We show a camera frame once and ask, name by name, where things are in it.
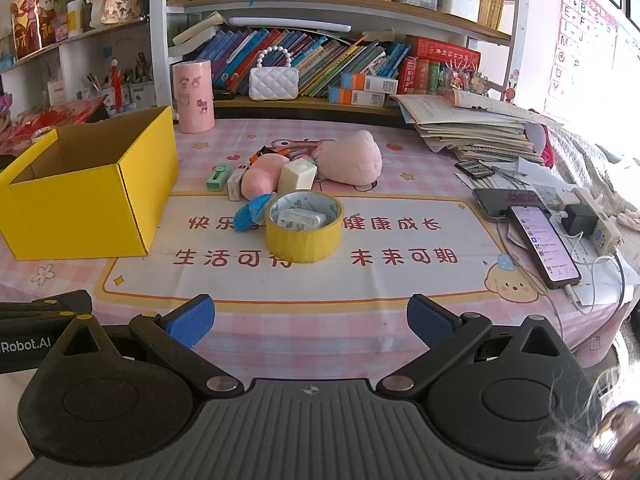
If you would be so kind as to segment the blue toy car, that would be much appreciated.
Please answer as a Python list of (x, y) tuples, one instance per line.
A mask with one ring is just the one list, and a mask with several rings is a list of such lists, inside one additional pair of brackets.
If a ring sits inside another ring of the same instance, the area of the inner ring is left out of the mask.
[(235, 232), (246, 232), (264, 224), (265, 211), (276, 194), (264, 194), (249, 200), (233, 217)]

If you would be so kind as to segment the yellow cardboard box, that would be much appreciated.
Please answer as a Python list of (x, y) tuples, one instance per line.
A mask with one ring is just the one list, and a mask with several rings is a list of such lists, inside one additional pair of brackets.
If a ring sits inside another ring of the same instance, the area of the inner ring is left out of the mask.
[(1, 173), (17, 260), (143, 257), (179, 162), (170, 107), (53, 129)]

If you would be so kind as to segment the yellow tape roll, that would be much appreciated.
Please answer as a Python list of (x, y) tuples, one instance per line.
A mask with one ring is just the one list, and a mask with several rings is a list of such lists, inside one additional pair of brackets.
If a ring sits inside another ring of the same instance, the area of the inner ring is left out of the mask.
[[(295, 232), (277, 226), (283, 209), (300, 208), (328, 217), (322, 229)], [(277, 258), (292, 263), (315, 263), (328, 258), (340, 246), (345, 208), (335, 197), (303, 190), (276, 196), (265, 211), (266, 247)]]

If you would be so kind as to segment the small white red box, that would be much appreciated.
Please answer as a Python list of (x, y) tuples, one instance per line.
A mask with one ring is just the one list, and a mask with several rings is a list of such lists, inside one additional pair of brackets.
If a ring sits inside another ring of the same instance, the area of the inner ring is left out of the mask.
[(227, 180), (228, 199), (232, 202), (239, 202), (242, 198), (241, 184), (246, 170), (247, 166), (235, 169)]

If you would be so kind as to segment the white case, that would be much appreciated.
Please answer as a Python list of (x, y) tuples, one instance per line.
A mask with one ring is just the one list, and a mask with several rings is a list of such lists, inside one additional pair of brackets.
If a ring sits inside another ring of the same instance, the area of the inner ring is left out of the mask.
[(322, 212), (291, 208), (283, 209), (278, 214), (277, 226), (295, 232), (308, 232), (322, 229), (328, 217)]

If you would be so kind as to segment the large pink plush toy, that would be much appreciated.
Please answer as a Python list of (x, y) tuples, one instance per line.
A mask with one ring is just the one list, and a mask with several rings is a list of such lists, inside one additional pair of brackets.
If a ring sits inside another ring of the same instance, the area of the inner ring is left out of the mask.
[(382, 154), (368, 130), (323, 142), (314, 150), (312, 158), (322, 177), (338, 183), (368, 185), (382, 174)]

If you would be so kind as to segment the white rectangular eraser block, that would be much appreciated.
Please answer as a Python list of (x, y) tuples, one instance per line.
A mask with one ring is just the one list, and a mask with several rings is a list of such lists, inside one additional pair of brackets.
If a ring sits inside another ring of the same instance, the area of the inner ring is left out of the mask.
[(284, 195), (295, 191), (311, 190), (316, 174), (317, 166), (308, 159), (290, 160), (282, 167), (278, 193)]

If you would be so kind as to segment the dark smartphone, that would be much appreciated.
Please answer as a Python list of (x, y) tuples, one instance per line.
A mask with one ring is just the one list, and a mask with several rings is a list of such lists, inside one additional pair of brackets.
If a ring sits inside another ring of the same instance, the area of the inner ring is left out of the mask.
[(476, 188), (472, 191), (474, 200), (487, 218), (502, 219), (512, 206), (536, 204), (535, 193), (510, 188)]

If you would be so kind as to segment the small black card device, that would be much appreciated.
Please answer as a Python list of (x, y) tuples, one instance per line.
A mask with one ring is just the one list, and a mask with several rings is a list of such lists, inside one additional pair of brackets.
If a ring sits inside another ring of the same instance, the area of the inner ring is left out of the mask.
[(467, 160), (466, 162), (456, 162), (454, 164), (462, 174), (473, 180), (482, 180), (492, 177), (495, 174), (495, 170), (485, 166), (481, 162), (476, 160)]

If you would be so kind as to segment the white power strip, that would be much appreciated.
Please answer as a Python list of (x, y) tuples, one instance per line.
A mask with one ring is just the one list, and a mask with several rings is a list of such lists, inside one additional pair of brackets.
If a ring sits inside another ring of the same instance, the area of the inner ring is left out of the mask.
[(620, 230), (585, 188), (559, 192), (558, 201), (564, 212), (561, 226), (567, 235), (588, 238), (600, 256), (614, 255), (623, 244)]

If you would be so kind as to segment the red paper sheets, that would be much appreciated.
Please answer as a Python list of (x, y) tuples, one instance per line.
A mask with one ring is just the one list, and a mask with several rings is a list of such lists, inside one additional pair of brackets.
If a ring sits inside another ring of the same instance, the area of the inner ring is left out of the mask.
[(51, 129), (107, 119), (104, 96), (51, 106), (25, 114), (1, 133), (1, 154), (18, 155)]

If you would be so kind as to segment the red figurine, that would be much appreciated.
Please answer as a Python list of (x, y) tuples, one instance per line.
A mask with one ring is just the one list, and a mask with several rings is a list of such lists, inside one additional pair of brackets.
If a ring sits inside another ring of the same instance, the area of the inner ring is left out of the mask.
[(111, 60), (111, 86), (114, 92), (115, 110), (116, 112), (120, 112), (122, 110), (122, 78), (120, 78), (120, 71), (116, 58)]

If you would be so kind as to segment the white quilted pearl handbag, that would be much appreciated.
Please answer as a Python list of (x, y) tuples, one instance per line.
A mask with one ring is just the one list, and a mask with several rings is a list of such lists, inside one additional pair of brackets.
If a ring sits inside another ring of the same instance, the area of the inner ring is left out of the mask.
[[(271, 52), (285, 58), (283, 66), (265, 66)], [(253, 101), (287, 101), (298, 97), (298, 69), (292, 66), (292, 55), (284, 47), (268, 47), (258, 53), (256, 66), (250, 70), (248, 96)]]

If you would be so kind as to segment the red dictionary book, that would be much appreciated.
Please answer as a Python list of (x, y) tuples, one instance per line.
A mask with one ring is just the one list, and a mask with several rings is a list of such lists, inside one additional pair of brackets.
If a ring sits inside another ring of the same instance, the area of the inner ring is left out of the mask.
[(422, 60), (449, 64), (460, 70), (477, 70), (480, 52), (431, 38), (408, 36), (410, 54)]

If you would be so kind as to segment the white yellow bottle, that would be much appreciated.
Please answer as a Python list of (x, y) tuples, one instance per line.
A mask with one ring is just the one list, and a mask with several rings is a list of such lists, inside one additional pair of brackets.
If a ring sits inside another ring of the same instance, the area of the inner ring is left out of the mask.
[(66, 4), (67, 37), (74, 38), (84, 31), (84, 0), (72, 0)]

